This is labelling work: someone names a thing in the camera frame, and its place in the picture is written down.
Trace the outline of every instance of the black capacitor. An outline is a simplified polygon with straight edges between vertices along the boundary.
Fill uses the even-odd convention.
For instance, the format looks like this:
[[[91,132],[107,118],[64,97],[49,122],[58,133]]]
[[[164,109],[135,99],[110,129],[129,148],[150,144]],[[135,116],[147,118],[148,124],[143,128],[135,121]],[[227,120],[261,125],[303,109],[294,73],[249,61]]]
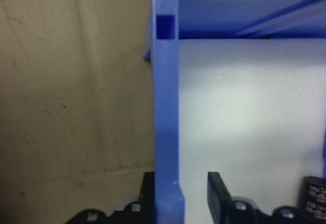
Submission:
[[[308,215],[326,223],[326,179],[305,177],[298,207]]]

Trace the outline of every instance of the metal screw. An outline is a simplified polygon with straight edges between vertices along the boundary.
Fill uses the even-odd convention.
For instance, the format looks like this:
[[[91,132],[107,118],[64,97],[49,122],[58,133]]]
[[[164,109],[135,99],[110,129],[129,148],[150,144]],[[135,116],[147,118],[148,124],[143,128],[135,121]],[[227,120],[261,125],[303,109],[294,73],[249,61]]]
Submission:
[[[283,209],[280,211],[280,213],[281,213],[281,216],[283,216],[284,218],[287,218],[287,219],[294,218],[294,213],[289,209]]]
[[[97,218],[98,218],[98,214],[96,212],[88,213],[87,222],[96,221]]]
[[[141,204],[132,204],[131,205],[131,211],[132,212],[140,212],[142,210]]]
[[[235,208],[237,210],[246,210],[247,205],[244,202],[235,202]]]

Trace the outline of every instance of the beige wall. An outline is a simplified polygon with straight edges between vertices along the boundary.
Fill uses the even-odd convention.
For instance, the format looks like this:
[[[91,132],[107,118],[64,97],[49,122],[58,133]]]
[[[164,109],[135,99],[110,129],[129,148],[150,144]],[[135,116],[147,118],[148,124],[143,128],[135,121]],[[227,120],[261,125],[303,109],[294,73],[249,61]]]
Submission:
[[[0,0],[0,222],[108,214],[153,170],[150,0]]]

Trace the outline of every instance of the blue plastic bracket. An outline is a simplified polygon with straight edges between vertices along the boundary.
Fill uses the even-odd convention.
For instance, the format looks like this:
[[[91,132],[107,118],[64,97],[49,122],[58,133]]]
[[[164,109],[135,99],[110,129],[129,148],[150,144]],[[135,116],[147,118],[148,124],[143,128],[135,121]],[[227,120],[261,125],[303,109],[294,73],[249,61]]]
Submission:
[[[304,13],[309,13],[315,4],[325,3],[325,0],[151,0],[143,56],[151,57],[153,71],[157,224],[184,222],[178,153],[179,39],[260,38],[266,34],[272,38],[325,38],[326,11],[305,22],[300,14],[303,7]]]

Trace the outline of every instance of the rectangular slot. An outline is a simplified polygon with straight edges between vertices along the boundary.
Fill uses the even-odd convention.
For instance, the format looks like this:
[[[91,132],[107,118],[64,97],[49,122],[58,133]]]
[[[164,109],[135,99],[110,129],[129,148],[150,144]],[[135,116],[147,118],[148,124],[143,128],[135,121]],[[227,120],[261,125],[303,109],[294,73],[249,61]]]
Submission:
[[[175,38],[174,15],[156,16],[156,38],[161,40],[171,40]]]

